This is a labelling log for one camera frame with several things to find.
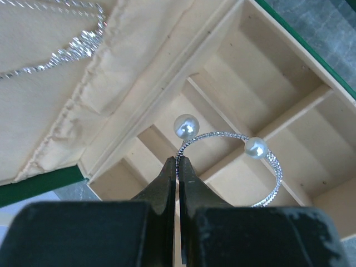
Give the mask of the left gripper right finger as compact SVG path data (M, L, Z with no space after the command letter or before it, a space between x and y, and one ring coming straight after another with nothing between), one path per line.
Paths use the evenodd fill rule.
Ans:
M181 257L187 266L341 266L330 217L314 207L234 207L180 159Z

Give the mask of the silver pearl bangle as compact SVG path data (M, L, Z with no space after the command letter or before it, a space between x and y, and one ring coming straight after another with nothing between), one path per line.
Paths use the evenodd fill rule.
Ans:
M180 115L173 129L182 140L176 167L182 166L183 157L192 159L198 177L224 200L266 207L276 199L283 171L263 139L234 131L200 133L200 123L191 114Z

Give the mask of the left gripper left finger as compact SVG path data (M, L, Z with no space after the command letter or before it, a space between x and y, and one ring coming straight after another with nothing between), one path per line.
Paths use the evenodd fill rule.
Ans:
M34 202L12 221L2 266L173 266L175 159L127 201Z

